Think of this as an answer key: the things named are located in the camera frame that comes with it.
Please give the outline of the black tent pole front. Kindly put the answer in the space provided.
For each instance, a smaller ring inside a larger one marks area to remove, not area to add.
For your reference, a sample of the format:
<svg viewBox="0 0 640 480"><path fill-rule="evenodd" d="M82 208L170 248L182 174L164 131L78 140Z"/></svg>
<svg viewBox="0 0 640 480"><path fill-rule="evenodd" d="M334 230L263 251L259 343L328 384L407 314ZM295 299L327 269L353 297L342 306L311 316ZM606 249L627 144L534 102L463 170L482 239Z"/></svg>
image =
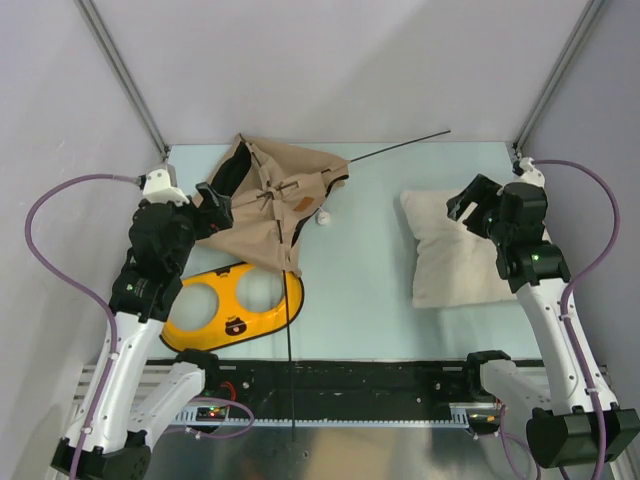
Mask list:
<svg viewBox="0 0 640 480"><path fill-rule="evenodd" d="M278 238L280 242L280 246L284 248L284 239L283 239L283 230L281 220L276 220L277 228L278 228ZM291 342L291 320L290 320L290 305L289 305L289 291L288 291L288 282L287 282L287 272L286 268L282 269L281 273L282 283L283 283L283 293L284 293L284 304L285 304L285 320L286 320L286 338L287 338L287 366L289 373L289 395L290 395L290 413L291 413L291 441L295 442L296 440L296 418L295 418L295 390L294 390L294 364L292 358L292 342Z"/></svg>

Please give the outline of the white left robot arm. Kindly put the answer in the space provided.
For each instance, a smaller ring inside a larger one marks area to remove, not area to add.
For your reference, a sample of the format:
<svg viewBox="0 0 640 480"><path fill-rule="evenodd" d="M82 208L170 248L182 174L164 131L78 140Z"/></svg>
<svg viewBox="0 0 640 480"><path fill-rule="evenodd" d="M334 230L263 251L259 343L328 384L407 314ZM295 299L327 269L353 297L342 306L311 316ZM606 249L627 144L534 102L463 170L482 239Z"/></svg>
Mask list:
<svg viewBox="0 0 640 480"><path fill-rule="evenodd" d="M154 446L192 399L221 389L216 355L187 349L140 404L134 397L195 243L233 225L231 200L207 183L194 203L181 190L145 193L129 229L130 247L106 304L109 327L89 390L52 466L71 479L141 479Z"/></svg>

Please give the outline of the black tent pole back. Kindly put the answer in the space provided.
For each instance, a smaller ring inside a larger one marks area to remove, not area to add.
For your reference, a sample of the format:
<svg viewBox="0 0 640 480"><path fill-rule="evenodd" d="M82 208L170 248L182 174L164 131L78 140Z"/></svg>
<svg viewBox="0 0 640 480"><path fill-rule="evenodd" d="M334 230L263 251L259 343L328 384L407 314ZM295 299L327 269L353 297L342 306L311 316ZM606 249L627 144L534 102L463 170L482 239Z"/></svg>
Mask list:
<svg viewBox="0 0 640 480"><path fill-rule="evenodd" d="M397 143L397 144L394 144L394 145L391 145L389 147L385 147L385 148L382 148L382 149L379 149L379 150L376 150L376 151L372 151L370 153L367 153L367 154L358 156L356 158L353 158L353 159L350 160L350 162L351 163L358 162L358 161L361 161L361 160L364 160L364 159L368 159L368 158L371 158L371 157L374 157L374 156L377 156L377 155L380 155L380 154L383 154L383 153L387 153L387 152L390 152L390 151L393 151L393 150L396 150L396 149L399 149L399 148L410 146L410 145L413 145L413 144L416 144L416 143L421 143L421 142L425 142L425 141L428 141L428 140L433 140L433 139L436 139L436 138L440 138L442 136L449 135L450 133L452 133L451 129L438 131L436 133L432 133L432 134L429 134L429 135L426 135L426 136L422 136L422 137L419 137L419 138L416 138L416 139L413 139L413 140L408 140L408 141Z"/></svg>

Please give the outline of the beige fabric pet tent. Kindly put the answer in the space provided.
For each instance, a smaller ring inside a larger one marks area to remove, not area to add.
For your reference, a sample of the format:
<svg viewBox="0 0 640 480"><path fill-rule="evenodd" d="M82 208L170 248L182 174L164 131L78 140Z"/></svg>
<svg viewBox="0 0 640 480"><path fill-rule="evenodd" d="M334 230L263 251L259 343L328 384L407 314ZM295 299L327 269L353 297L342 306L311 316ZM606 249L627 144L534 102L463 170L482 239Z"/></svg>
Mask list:
<svg viewBox="0 0 640 480"><path fill-rule="evenodd" d="M231 199L233 227L198 244L269 271L301 275L300 235L349 178L331 153L239 134L207 183Z"/></svg>

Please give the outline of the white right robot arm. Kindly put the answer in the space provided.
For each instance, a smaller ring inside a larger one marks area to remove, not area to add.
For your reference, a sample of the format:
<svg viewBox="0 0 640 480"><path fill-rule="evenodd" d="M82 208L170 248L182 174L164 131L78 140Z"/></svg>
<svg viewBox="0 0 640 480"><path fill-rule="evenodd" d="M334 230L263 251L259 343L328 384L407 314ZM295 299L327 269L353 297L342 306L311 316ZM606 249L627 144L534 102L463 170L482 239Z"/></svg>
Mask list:
<svg viewBox="0 0 640 480"><path fill-rule="evenodd" d="M462 376L476 401L494 396L506 407L503 425L524 435L542 468L603 466L639 433L639 416L620 407L590 351L572 296L571 276L558 246L546 239L544 188L522 181L500 185L477 175L446 203L447 215L491 241L496 267L523 308L548 380L541 389L505 353L479 352Z"/></svg>

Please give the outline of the black tent pole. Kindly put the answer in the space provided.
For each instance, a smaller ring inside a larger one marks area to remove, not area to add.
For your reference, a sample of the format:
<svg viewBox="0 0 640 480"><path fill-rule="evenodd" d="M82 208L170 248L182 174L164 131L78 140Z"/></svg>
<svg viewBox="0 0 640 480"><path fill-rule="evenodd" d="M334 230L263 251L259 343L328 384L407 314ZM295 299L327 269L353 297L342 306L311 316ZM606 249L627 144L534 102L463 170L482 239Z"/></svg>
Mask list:
<svg viewBox="0 0 640 480"><path fill-rule="evenodd" d="M284 248L284 239L283 239L283 230L281 220L276 220L277 228L278 228L278 238L280 242L280 246ZM286 268L282 269L281 273L282 283L283 283L283 293L284 293L284 304L285 304L285 320L286 320L286 338L287 338L287 366L289 373L289 395L290 395L290 413L291 413L291 441L295 442L296 440L296 418L295 418L295 390L294 390L294 364L292 358L292 342L291 342L291 320L290 320L290 305L289 305L289 291L288 291L288 282L287 282L287 272Z"/></svg>
<svg viewBox="0 0 640 480"><path fill-rule="evenodd" d="M383 153L387 153L387 152L390 152L390 151L393 151L393 150L396 150L396 149L399 149L399 148L410 146L410 145L413 145L413 144L416 144L416 143L421 143L421 142L425 142L425 141L428 141L428 140L433 140L433 139L436 139L436 138L440 138L442 136L449 135L450 133L452 133L451 129L438 131L436 133L432 133L432 134L429 134L429 135L426 135L426 136L422 136L422 137L419 137L419 138L416 138L416 139L413 139L413 140L408 140L408 141L397 143L397 144L394 144L394 145L391 145L389 147L385 147L385 148L382 148L382 149L379 149L379 150L376 150L376 151L372 151L370 153L367 153L367 154L358 156L356 158L353 158L353 159L350 160L350 162L351 163L358 162L358 161L361 161L361 160L364 160L364 159L368 159L368 158L371 158L371 157L374 157L374 156L377 156L377 155L380 155L380 154L383 154Z"/></svg>

